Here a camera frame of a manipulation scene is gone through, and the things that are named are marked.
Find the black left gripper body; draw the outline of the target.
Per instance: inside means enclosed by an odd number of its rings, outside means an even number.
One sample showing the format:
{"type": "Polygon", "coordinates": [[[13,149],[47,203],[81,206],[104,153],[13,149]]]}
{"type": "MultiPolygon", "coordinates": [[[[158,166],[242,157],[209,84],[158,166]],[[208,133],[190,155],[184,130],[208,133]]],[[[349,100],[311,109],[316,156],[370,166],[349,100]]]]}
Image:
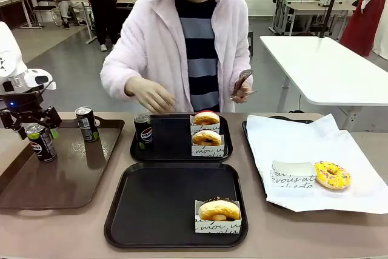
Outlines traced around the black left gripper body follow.
{"type": "Polygon", "coordinates": [[[5,107],[1,112],[8,111],[11,113],[42,113],[44,109],[41,107],[43,102],[42,90],[29,90],[25,93],[11,93],[1,95],[5,107]]]}

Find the person's right hand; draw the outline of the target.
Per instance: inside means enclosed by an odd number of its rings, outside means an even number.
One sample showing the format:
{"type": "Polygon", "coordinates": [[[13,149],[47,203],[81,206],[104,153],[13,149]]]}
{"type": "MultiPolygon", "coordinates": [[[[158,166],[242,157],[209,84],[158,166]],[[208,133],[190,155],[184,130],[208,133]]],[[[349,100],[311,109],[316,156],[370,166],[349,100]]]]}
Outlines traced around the person's right hand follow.
{"type": "Polygon", "coordinates": [[[125,94],[134,96],[138,102],[152,113],[172,113],[175,99],[163,86],[141,76],[133,76],[125,83],[125,94]]]}

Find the person's left hand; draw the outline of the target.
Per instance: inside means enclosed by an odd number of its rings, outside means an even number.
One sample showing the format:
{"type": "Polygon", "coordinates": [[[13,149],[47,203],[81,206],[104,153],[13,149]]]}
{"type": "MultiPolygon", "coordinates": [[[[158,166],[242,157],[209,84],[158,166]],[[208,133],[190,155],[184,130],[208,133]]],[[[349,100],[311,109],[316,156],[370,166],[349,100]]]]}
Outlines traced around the person's left hand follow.
{"type": "Polygon", "coordinates": [[[233,97],[233,101],[237,104],[246,103],[250,97],[251,91],[252,86],[249,84],[248,80],[245,80],[236,95],[233,97]]]}

